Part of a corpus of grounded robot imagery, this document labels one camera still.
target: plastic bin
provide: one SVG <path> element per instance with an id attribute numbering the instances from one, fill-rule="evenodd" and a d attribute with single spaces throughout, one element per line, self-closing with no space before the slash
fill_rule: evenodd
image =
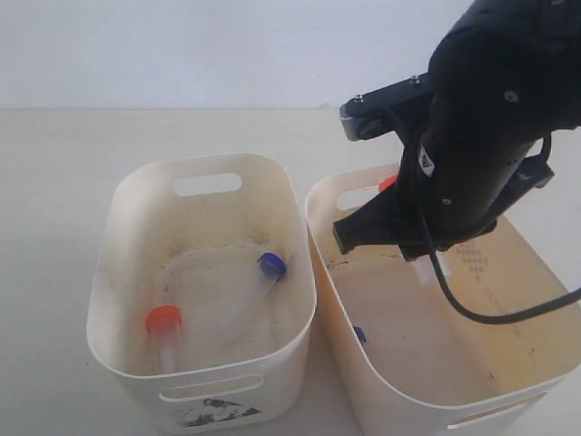
<path id="1" fill-rule="evenodd" d="M 422 285 L 397 247 L 341 256 L 332 223 L 396 172 L 333 176 L 306 201 L 318 311 L 359 423 L 367 436 L 498 434 L 581 362 L 581 311 L 481 325 L 457 314 L 437 284 Z M 452 290 L 474 311 L 512 312 L 566 292 L 504 218 L 443 257 Z"/>
<path id="2" fill-rule="evenodd" d="M 237 301 L 243 270 L 228 265 L 247 267 L 263 250 L 285 260 L 286 276 L 241 335 L 221 342 L 214 326 L 221 308 Z M 182 363 L 178 373 L 159 375 L 145 319 L 168 295 L 182 310 Z M 115 192 L 87 340 L 158 428 L 197 434 L 289 409 L 302 386 L 315 304 L 306 224 L 277 163 L 254 154 L 153 163 Z"/>

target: white wall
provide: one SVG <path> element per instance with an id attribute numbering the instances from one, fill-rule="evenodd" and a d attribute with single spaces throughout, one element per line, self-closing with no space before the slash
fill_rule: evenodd
<path id="1" fill-rule="evenodd" d="M 469 0 L 4 0 L 0 108 L 317 107 L 422 73 Z"/>

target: black cable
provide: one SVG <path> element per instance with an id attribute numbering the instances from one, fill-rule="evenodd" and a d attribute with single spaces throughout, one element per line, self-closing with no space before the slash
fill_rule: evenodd
<path id="1" fill-rule="evenodd" d="M 541 151 L 541 153 L 542 154 L 550 153 L 550 147 L 551 142 L 549 136 L 548 140 L 545 138 L 545 141 L 543 142 L 543 150 Z M 448 302 L 462 316 L 469 318 L 474 322 L 479 322 L 482 324 L 492 324 L 492 325 L 514 324 L 516 322 L 530 320 L 532 318 L 536 318 L 537 316 L 541 316 L 549 312 L 562 309 L 570 304 L 573 304 L 581 300 L 581 288 L 579 288 L 573 292 L 569 292 L 561 297 L 555 298 L 554 300 L 543 302 L 537 306 L 525 309 L 524 311 L 507 313 L 504 315 L 484 315 L 481 313 L 472 312 L 471 310 L 463 306 L 462 303 L 460 303 L 456 299 L 456 297 L 450 290 L 448 282 L 446 281 L 446 277 L 442 272 L 442 267 L 439 264 L 438 256 L 436 255 L 436 247 L 434 246 L 434 241 L 432 240 L 432 237 L 429 234 L 428 223 L 426 222 L 426 215 L 424 214 L 423 208 L 421 206 L 419 196 L 416 197 L 416 203 L 418 206 L 418 213 L 422 227 L 422 232 L 424 233 L 424 238 L 426 240 L 426 244 L 428 245 L 429 259 L 431 260 L 432 265 L 434 267 L 434 272 L 436 273 L 436 277 L 438 278 L 438 283 L 442 288 L 442 291 L 444 292 L 444 295 L 446 296 Z"/>

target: table surface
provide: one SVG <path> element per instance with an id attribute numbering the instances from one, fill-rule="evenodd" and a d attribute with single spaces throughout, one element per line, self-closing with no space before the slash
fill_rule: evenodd
<path id="1" fill-rule="evenodd" d="M 576 142 L 580 133 L 556 135 L 557 176 L 508 214 L 570 290 L 581 283 Z M 113 190 L 132 170 L 190 155 L 266 154 L 287 168 L 302 207 L 323 177 L 396 162 L 401 153 L 394 136 L 347 142 L 336 110 L 0 112 L 0 144 L 0 434 L 7 436 L 156 435 L 85 339 Z M 580 403 L 577 371 L 507 435 L 577 434 Z M 296 404 L 277 420 L 210 434 L 362 435 L 317 318 Z"/>

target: orange cap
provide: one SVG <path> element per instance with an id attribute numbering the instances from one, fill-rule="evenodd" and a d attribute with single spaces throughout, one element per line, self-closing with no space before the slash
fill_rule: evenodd
<path id="1" fill-rule="evenodd" d="M 385 179 L 379 185 L 379 191 L 382 193 L 383 191 L 385 191 L 386 189 L 388 189 L 392 184 L 395 183 L 395 181 L 396 181 L 397 178 L 398 177 L 396 175 L 392 175 L 390 178 Z"/>
<path id="2" fill-rule="evenodd" d="M 160 306 L 147 315 L 145 328 L 148 332 L 171 332 L 182 323 L 180 308 L 172 305 Z"/>

